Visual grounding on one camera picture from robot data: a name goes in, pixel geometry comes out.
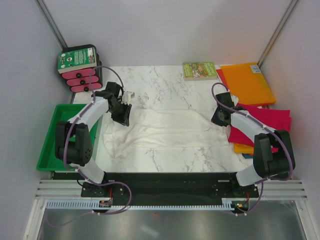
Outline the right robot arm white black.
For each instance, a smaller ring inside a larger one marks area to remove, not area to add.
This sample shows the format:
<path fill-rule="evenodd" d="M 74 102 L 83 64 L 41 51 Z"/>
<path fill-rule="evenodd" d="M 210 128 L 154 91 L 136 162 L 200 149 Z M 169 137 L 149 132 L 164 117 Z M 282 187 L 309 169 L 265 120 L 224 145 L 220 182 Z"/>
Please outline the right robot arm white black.
<path fill-rule="evenodd" d="M 265 125 L 245 108 L 235 106 L 230 92 L 212 96 L 217 108 L 211 121 L 221 127 L 234 127 L 253 141 L 252 165 L 236 173 L 236 180 L 229 184 L 230 193 L 240 197 L 249 185 L 267 179 L 291 179 L 296 163 L 290 133 Z"/>

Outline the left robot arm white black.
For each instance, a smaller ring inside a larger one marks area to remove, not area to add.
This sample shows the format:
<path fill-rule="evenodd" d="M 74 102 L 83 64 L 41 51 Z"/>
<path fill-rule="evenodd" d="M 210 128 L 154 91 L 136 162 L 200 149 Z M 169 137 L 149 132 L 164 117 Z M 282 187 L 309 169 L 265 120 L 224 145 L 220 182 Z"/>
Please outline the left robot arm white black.
<path fill-rule="evenodd" d="M 109 193 L 110 185 L 104 181 L 105 172 L 93 158 L 90 131 L 105 113 L 110 113 L 114 122 L 128 127 L 134 97 L 134 92 L 108 82 L 104 90 L 93 92 L 89 103 L 79 113 L 56 125 L 55 157 L 62 160 L 67 170 L 75 170 L 93 184 L 92 191 L 99 197 Z"/>

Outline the white t shirt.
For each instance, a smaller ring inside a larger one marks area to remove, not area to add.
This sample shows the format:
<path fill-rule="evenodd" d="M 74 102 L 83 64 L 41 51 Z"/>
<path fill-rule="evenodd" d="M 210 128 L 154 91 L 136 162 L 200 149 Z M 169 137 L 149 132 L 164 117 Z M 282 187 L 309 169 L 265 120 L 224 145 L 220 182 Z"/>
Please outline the white t shirt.
<path fill-rule="evenodd" d="M 127 156 L 132 149 L 220 148 L 228 145 L 224 130 L 202 113 L 186 109 L 134 109 L 129 125 L 113 122 L 103 135 L 111 157 Z"/>

